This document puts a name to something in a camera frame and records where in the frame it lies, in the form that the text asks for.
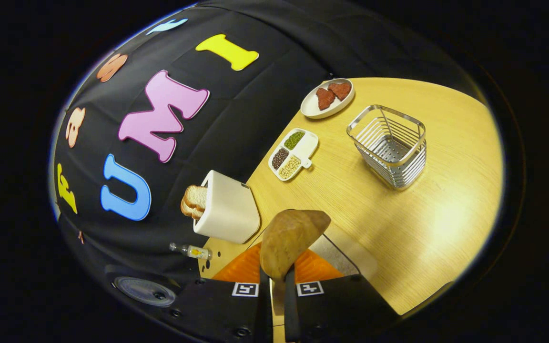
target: white tray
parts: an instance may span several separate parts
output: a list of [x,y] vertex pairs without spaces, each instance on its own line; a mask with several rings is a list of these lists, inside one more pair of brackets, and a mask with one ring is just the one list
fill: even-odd
[[[294,149],[289,150],[284,145],[285,141],[287,141],[287,139],[289,138],[290,135],[292,135],[296,132],[304,132],[305,135],[303,135],[303,137],[300,139],[298,144],[296,144],[296,146],[294,146]],[[311,157],[313,152],[315,152],[315,149],[316,149],[316,146],[318,145],[318,143],[319,143],[319,137],[317,137],[311,131],[303,130],[303,129],[300,129],[300,128],[295,128],[295,129],[289,131],[287,133],[287,135],[285,135],[285,137],[281,140],[279,145],[277,145],[277,148],[275,148],[274,152],[270,155],[270,158],[268,159],[268,167],[270,167],[270,170],[272,170],[272,172],[276,175],[276,177],[279,178],[279,180],[281,180],[282,182],[285,182],[287,180],[291,180],[294,176],[296,176],[296,174],[298,174],[300,169],[311,167],[312,161],[309,158]],[[277,154],[277,152],[280,149],[286,150],[288,152],[288,155],[285,158],[285,160],[283,160],[283,163],[281,163],[281,165],[279,165],[279,168],[275,169],[273,167],[273,158],[274,158],[275,154]],[[292,156],[296,156],[300,160],[300,165],[294,171],[294,173],[292,173],[291,176],[289,176],[286,179],[281,178],[281,176],[279,175],[279,169],[283,168],[287,164],[287,161],[289,161]]]
[[[348,82],[351,84],[351,91],[349,92],[349,95],[346,96],[346,98],[342,101],[340,101],[337,97],[334,99],[334,102],[332,102],[328,108],[325,110],[319,109],[319,100],[316,97],[316,91],[319,88],[327,89],[329,84],[342,84],[343,82]],[[305,97],[305,99],[302,101],[302,104],[300,105],[300,111],[303,115],[311,118],[311,119],[320,119],[329,117],[330,115],[334,115],[338,113],[340,110],[346,107],[346,105],[353,100],[353,97],[355,96],[355,86],[353,86],[353,83],[347,79],[333,79],[326,82],[323,82],[322,84],[318,85],[317,87],[314,87],[314,89]]]

